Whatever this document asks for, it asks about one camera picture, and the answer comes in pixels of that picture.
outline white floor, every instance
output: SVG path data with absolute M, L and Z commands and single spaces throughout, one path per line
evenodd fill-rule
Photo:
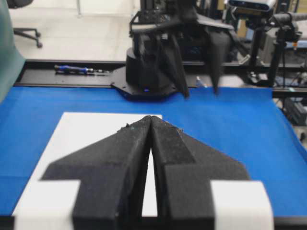
M 84 16 L 69 8 L 10 10 L 14 27 L 37 28 L 43 48 L 33 40 L 15 36 L 15 43 L 26 59 L 125 60 L 131 47 L 130 17 Z

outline green fabric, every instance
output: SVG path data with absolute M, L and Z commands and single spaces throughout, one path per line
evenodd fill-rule
M 18 78 L 24 61 L 14 43 L 7 0 L 0 0 L 0 102 Z

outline blue screwdriver handle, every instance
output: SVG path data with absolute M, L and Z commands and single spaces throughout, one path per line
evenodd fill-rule
M 54 69 L 56 71 L 64 72 L 64 73 L 90 73 L 93 72 L 93 69 L 88 69 L 86 67 L 80 68 L 80 67 L 73 67 L 73 66 L 58 66 L 55 65 Z

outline camera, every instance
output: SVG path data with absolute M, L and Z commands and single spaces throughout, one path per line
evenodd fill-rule
M 245 8 L 255 11 L 268 12 L 276 3 L 276 0 L 229 0 L 228 4 L 233 7 Z

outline blue tablecloth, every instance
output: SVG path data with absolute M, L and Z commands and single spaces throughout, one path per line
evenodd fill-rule
M 192 89 L 185 100 L 131 102 L 113 89 L 13 87 L 0 104 L 0 215 L 10 215 L 63 112 L 162 114 L 246 165 L 273 211 L 307 215 L 307 152 L 269 89 Z

